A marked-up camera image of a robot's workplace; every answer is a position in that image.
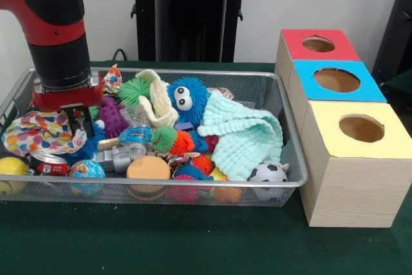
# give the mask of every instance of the orange spiky ball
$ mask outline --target orange spiky ball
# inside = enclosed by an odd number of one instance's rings
[[[195,167],[198,167],[206,176],[209,176],[212,173],[212,159],[207,155],[200,155],[199,157],[193,158],[192,164]]]
[[[173,147],[170,149],[170,154],[174,156],[183,156],[190,153],[194,149],[194,142],[191,135],[186,131],[178,131]]]

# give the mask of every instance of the black stand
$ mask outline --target black stand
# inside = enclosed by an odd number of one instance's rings
[[[412,0],[395,0],[372,75],[412,136]]]
[[[136,0],[141,61],[233,62],[241,0]]]

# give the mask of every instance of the yellow ball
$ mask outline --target yellow ball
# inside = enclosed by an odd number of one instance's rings
[[[0,174],[3,175],[25,175],[28,166],[16,157],[4,157],[0,159]],[[0,180],[0,195],[13,195],[22,191],[27,182],[13,182]]]

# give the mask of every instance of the blue box lid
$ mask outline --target blue box lid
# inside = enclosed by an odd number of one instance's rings
[[[386,102],[361,61],[294,61],[310,100]]]

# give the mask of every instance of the wire mesh tray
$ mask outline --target wire mesh tray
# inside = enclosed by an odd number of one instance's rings
[[[106,74],[108,68],[92,68]],[[140,69],[120,69],[123,81],[132,79]],[[119,178],[108,173],[106,178],[71,178],[58,176],[0,175],[3,201],[87,202],[114,204],[196,204],[282,207],[297,187],[307,179],[306,162],[297,136],[289,101],[282,80],[273,73],[234,71],[156,70],[166,82],[184,76],[201,79],[207,87],[224,87],[233,92],[235,100],[254,108],[265,109],[276,116],[283,128],[284,148],[281,162],[289,163],[287,182],[213,182],[182,180],[139,180]],[[2,132],[13,119],[26,113],[32,99],[33,69],[24,72],[0,106]],[[25,188],[10,194],[17,182]],[[93,196],[75,195],[72,187],[98,189]]]

